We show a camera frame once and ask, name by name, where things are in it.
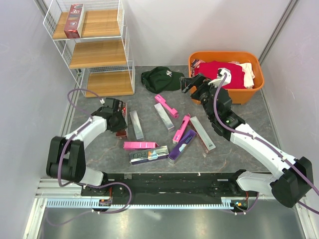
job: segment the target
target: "white robotic arm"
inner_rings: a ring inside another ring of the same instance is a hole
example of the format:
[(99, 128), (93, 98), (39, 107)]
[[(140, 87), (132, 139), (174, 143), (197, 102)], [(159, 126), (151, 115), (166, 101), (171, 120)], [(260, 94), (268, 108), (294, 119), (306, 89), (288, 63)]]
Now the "white robotic arm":
[[(101, 133), (110, 130), (118, 132), (127, 128), (123, 117), (125, 107), (122, 101), (105, 98), (102, 107), (92, 113), (82, 126), (64, 137), (54, 137), (51, 140), (46, 173), (57, 178), (58, 173), (64, 180), (99, 186), (107, 175), (101, 171), (86, 167), (84, 149)], [(61, 155), (66, 146), (68, 155)], [(58, 165), (63, 158), (62, 168)]]
[(239, 170), (231, 179), (231, 190), (234, 194), (240, 194), (240, 191), (243, 190), (273, 195), (284, 206), (293, 207), (311, 187), (295, 170), (291, 169), (287, 162), (294, 165), (313, 183), (311, 162), (305, 157), (296, 159), (282, 152), (255, 133), (243, 119), (231, 110), (232, 100), (227, 90), (220, 86), (220, 84), (226, 85), (227, 82), (230, 82), (229, 70), (219, 69), (219, 76), (220, 78), (215, 80), (210, 80), (202, 74), (193, 78), (182, 77), (180, 78), (182, 92), (186, 93), (189, 89), (196, 87), (190, 96), (200, 101), (215, 132), (248, 151), (271, 173), (260, 174)]
[[(91, 122), (91, 124), (78, 133), (79, 129), (83, 125)], [(72, 135), (76, 135), (73, 140), (80, 140), (84, 143), (84, 148), (86, 148), (99, 134), (107, 130), (107, 120), (101, 116), (93, 116), (92, 119), (88, 119), (83, 125), (78, 127), (72, 133), (69, 133), (65, 136), (66, 139), (69, 139)]]

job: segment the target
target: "box on shelf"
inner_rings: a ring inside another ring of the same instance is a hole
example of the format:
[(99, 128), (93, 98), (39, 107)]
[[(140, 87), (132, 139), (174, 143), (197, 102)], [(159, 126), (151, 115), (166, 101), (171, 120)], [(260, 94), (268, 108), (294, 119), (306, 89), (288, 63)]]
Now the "box on shelf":
[(67, 38), (81, 37), (84, 18), (84, 4), (72, 4), (64, 26), (64, 33)]

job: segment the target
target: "silver box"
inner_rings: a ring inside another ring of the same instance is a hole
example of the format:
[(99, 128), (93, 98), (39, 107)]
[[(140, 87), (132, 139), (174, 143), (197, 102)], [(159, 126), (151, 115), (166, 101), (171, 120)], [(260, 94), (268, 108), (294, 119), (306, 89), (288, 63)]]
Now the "silver box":
[(216, 146), (214, 145), (213, 141), (208, 136), (207, 132), (199, 122), (198, 118), (196, 116), (189, 119), (191, 126), (193, 129), (197, 132), (198, 136), (200, 137), (201, 141), (204, 144), (205, 152), (209, 153), (211, 152)]
[(138, 113), (136, 111), (131, 111), (130, 112), (130, 116), (131, 116), (131, 120), (132, 120), (132, 124), (134, 127), (134, 132), (135, 132), (135, 136), (137, 140), (143, 141), (144, 140), (144, 135), (142, 132), (142, 128), (141, 128), (141, 124), (140, 124), (140, 120), (138, 117)]
[(161, 117), (162, 121), (164, 122), (168, 132), (174, 131), (175, 126), (171, 122), (170, 118), (168, 117), (166, 111), (164, 110), (163, 106), (158, 103), (154, 105), (155, 109), (158, 111), (159, 116)]

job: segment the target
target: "gray floor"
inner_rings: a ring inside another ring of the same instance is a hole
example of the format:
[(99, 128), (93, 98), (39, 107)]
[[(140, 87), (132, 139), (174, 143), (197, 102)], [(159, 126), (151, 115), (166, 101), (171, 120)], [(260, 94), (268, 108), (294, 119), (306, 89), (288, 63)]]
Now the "gray floor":
[[(167, 130), (154, 108), (154, 94), (141, 84), (141, 73), (152, 67), (136, 68), (136, 93), (133, 96), (117, 97), (129, 104), (129, 110), (138, 112), (146, 141), (173, 148), (174, 132)], [(187, 75), (187, 67), (171, 67)], [(179, 111), (180, 118), (172, 119), (178, 128), (187, 113), (197, 116), (216, 145), (209, 155), (202, 150), (198, 138), (186, 150), (179, 162), (171, 166), (166, 160), (131, 165), (129, 154), (123, 150), (123, 140), (105, 132), (86, 149), (88, 166), (105, 172), (234, 172), (247, 169), (263, 172), (267, 169), (241, 148), (219, 137), (212, 129), (201, 106), (192, 103), (189, 94), (163, 92), (171, 107)], [(77, 105), (93, 112), (100, 103), (97, 99), (80, 96)], [(233, 111), (241, 116), (262, 137), (276, 144), (269, 117), (260, 92), (241, 106), (233, 105)], [(76, 112), (72, 129), (86, 121), (87, 117)], [(135, 140), (129, 122), (130, 140)], [(49, 209), (48, 217), (61, 223), (84, 210)], [(119, 214), (88, 214), (62, 227), (44, 224), (45, 239), (303, 239), (305, 238), (296, 209), (288, 209), (276, 201), (259, 200), (257, 206), (245, 216), (234, 216), (217, 210), (126, 210)]]
[[(129, 110), (138, 112), (145, 141), (155, 141), (160, 146), (167, 145), (173, 148), (172, 138), (175, 132), (168, 133), (154, 108), (155, 94), (147, 91), (141, 84), (141, 73), (153, 67), (136, 67), (136, 92), (133, 96), (116, 97), (128, 103)], [(172, 71), (180, 71), (188, 75), (187, 66), (170, 67)], [(93, 169), (107, 173), (122, 172), (235, 172), (238, 169), (247, 169), (252, 172), (264, 172), (267, 169), (249, 153), (218, 136), (211, 127), (202, 106), (195, 105), (189, 94), (180, 91), (162, 92), (167, 103), (176, 108), (180, 117), (171, 119), (175, 128), (179, 128), (182, 118), (187, 113), (197, 116), (199, 121), (216, 145), (213, 152), (206, 155), (199, 139), (190, 145), (176, 165), (166, 160), (159, 160), (140, 165), (129, 163), (129, 153), (123, 150), (123, 140), (117, 139), (114, 134), (105, 132), (99, 135), (86, 149), (87, 165)], [(96, 98), (85, 98), (81, 94), (77, 105), (88, 112), (100, 107)], [(273, 129), (260, 92), (257, 92), (250, 102), (245, 105), (233, 105), (232, 110), (242, 117), (257, 133), (269, 142), (276, 145)], [(76, 112), (72, 130), (87, 120), (81, 112)], [(129, 140), (136, 141), (132, 123), (129, 121)]]
[[(53, 223), (88, 209), (48, 209)], [(128, 209), (84, 215), (62, 227), (44, 226), (44, 239), (304, 239), (296, 209), (258, 201), (247, 215), (218, 210)]]

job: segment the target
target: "cable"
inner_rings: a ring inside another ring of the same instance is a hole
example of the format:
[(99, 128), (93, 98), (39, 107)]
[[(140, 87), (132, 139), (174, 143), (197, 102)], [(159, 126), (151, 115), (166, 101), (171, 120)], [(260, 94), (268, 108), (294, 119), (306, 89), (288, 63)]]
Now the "cable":
[[(73, 139), (78, 133), (80, 133), (81, 131), (83, 131), (87, 126), (89, 126), (89, 125), (92, 123), (92, 119), (93, 119), (90, 113), (88, 113), (87, 111), (85, 111), (85, 110), (83, 110), (83, 109), (77, 107), (77, 106), (71, 101), (71, 99), (70, 99), (70, 94), (71, 94), (72, 92), (74, 92), (74, 91), (87, 91), (87, 92), (90, 92), (90, 93), (96, 95), (96, 96), (100, 99), (100, 102), (101, 102), (101, 103), (104, 102), (104, 100), (103, 100), (98, 94), (96, 94), (96, 93), (93, 92), (93, 91), (87, 90), (87, 89), (79, 88), (79, 89), (73, 89), (73, 90), (71, 90), (71, 91), (68, 92), (68, 94), (67, 94), (67, 99), (68, 99), (69, 103), (70, 103), (76, 110), (79, 110), (79, 111), (83, 112), (84, 114), (88, 115), (91, 120), (90, 120), (90, 121), (87, 121), (82, 127), (80, 127), (80, 128), (78, 129), (77, 133), (71, 135), (71, 137), (66, 141), (66, 143), (65, 143), (65, 145), (64, 145), (64, 147), (63, 147), (63, 149), (62, 149), (61, 156), (60, 156), (60, 160), (59, 160), (59, 165), (58, 165), (58, 175), (57, 175), (58, 184), (59, 184), (60, 187), (64, 187), (64, 186), (66, 186), (66, 185), (72, 183), (72, 182), (67, 182), (67, 183), (65, 183), (65, 184), (62, 184), (62, 182), (61, 182), (62, 164), (63, 164), (63, 159), (64, 159), (64, 156), (65, 156), (65, 152), (66, 152), (66, 150), (67, 150), (67, 147), (69, 146), (69, 144), (70, 144), (70, 142), (72, 141), (72, 139)], [(128, 202), (127, 202), (122, 208), (117, 209), (117, 210), (115, 210), (115, 211), (98, 212), (99, 214), (100, 214), (100, 213), (102, 213), (102, 214), (114, 214), (114, 213), (122, 212), (122, 211), (124, 211), (124, 210), (129, 206), (129, 204), (130, 204), (130, 202), (131, 202), (131, 200), (132, 200), (132, 191), (131, 191), (131, 189), (129, 188), (129, 186), (126, 185), (125, 183), (113, 182), (113, 183), (108, 183), (108, 184), (100, 185), (100, 186), (85, 185), (85, 184), (79, 183), (79, 185), (88, 186), (88, 187), (97, 188), (97, 189), (109, 187), (109, 186), (112, 186), (112, 185), (122, 185), (122, 186), (124, 186), (124, 187), (127, 188), (127, 190), (129, 191), (130, 197), (129, 197)], [(88, 214), (88, 213), (90, 213), (90, 212), (92, 212), (92, 211), (82, 212), (82, 213), (80, 213), (79, 215), (77, 215), (77, 216), (75, 216), (75, 217), (73, 217), (73, 218), (71, 218), (71, 219), (69, 219), (69, 220), (67, 220), (67, 221), (65, 221), (65, 222), (63, 222), (63, 223), (59, 223), (59, 224), (54, 224), (54, 223), (52, 223), (52, 222), (48, 219), (47, 212), (46, 212), (46, 214), (45, 214), (45, 219), (46, 219), (46, 221), (47, 221), (51, 226), (53, 226), (53, 227), (59, 227), (59, 226), (65, 225), (65, 224), (69, 223), (70, 221), (72, 221), (72, 220), (74, 220), (74, 219), (77, 219), (77, 218), (79, 218), (79, 217), (81, 217), (81, 216), (83, 216), (83, 215), (85, 215), (85, 214)]]
[(124, 211), (130, 204), (131, 200), (132, 200), (132, 191), (131, 189), (129, 188), (128, 185), (126, 185), (125, 183), (121, 183), (121, 182), (114, 182), (114, 183), (108, 183), (108, 184), (105, 184), (105, 185), (101, 185), (101, 186), (94, 186), (94, 185), (87, 185), (89, 186), (90, 188), (97, 188), (97, 189), (101, 189), (101, 188), (105, 188), (105, 187), (109, 187), (109, 186), (112, 186), (112, 185), (122, 185), (124, 187), (127, 188), (127, 190), (129, 191), (130, 193), (130, 197), (129, 197), (129, 200), (128, 202), (120, 209), (117, 209), (115, 211), (106, 211), (106, 212), (100, 212), (100, 213), (103, 213), (103, 214), (113, 214), (113, 213), (119, 213), (119, 212), (122, 212)]
[(245, 215), (247, 212), (251, 211), (251, 210), (255, 207), (255, 205), (256, 205), (256, 203), (257, 203), (257, 201), (258, 201), (258, 198), (259, 198), (259, 192), (257, 192), (256, 199), (255, 199), (253, 205), (251, 205), (251, 207), (248, 208), (248, 209), (247, 209), (246, 211), (244, 211), (244, 212), (234, 213), (234, 212), (228, 211), (228, 210), (223, 210), (223, 211), (226, 212), (226, 213), (231, 213), (231, 214), (235, 214), (235, 215)]
[(93, 95), (95, 95), (97, 98), (99, 98), (99, 99), (100, 99), (100, 102), (103, 102), (103, 101), (104, 101), (103, 98), (100, 97), (100, 96), (99, 96), (98, 94), (96, 94), (95, 92), (90, 91), (90, 90), (87, 90), (87, 89), (83, 89), (83, 88), (73, 89), (73, 90), (71, 90), (71, 91), (68, 92), (68, 94), (67, 94), (67, 99), (68, 99), (70, 105), (73, 106), (74, 109), (76, 109), (76, 110), (78, 110), (78, 111), (80, 111), (80, 112), (86, 114), (88, 117), (92, 118), (92, 116), (91, 116), (91, 114), (90, 114), (89, 112), (87, 112), (87, 111), (81, 109), (80, 107), (76, 106), (76, 105), (72, 102), (72, 100), (71, 100), (71, 98), (70, 98), (70, 94), (71, 94), (72, 92), (75, 92), (75, 91), (86, 91), (86, 92), (90, 92), (90, 93), (92, 93)]
[(249, 194), (248, 194), (248, 192), (246, 192), (246, 199), (245, 199), (245, 202), (247, 202), (247, 201), (248, 201), (248, 199), (249, 199)]
[[(278, 157), (280, 157), (285, 163), (287, 163), (303, 180), (305, 180), (305, 182), (308, 183), (311, 186), (311, 188), (319, 196), (318, 188), (304, 174), (302, 174), (302, 172), (299, 169), (297, 169), (291, 162), (289, 162), (287, 159), (284, 159), (284, 156), (280, 152), (278, 152), (278, 150), (276, 150), (272, 145), (270, 145), (268, 142), (264, 141), (263, 139), (261, 139), (259, 137), (254, 137), (253, 135), (251, 135), (249, 133), (245, 133), (245, 132), (242, 132), (242, 131), (238, 131), (238, 130), (232, 129), (232, 128), (228, 127), (227, 125), (225, 125), (223, 123), (223, 121), (221, 121), (221, 119), (218, 116), (218, 112), (217, 112), (217, 97), (218, 97), (219, 91), (220, 91), (222, 85), (224, 84), (226, 78), (227, 78), (227, 73), (224, 73), (224, 79), (220, 82), (219, 86), (217, 87), (216, 94), (214, 96), (214, 102), (213, 102), (214, 113), (215, 113), (217, 121), (220, 123), (220, 125), (223, 126), (225, 129), (233, 132), (233, 133), (239, 133), (239, 134), (243, 134), (243, 135), (245, 135), (247, 137), (251, 137), (251, 138), (256, 139), (259, 142), (263, 143), (267, 147), (269, 147), (273, 152), (275, 152), (278, 155)], [(319, 214), (319, 212), (316, 211), (313, 208), (310, 208), (308, 206), (306, 206), (306, 208), (309, 209), (310, 211), (316, 213), (316, 214)]]
[(313, 213), (319, 214), (319, 212), (318, 212), (317, 210), (315, 210), (315, 209), (313, 209), (313, 208), (307, 206), (306, 204), (304, 204), (304, 203), (302, 203), (302, 202), (300, 202), (300, 201), (299, 201), (298, 203), (299, 203), (301, 206), (305, 207), (306, 209), (312, 211)]

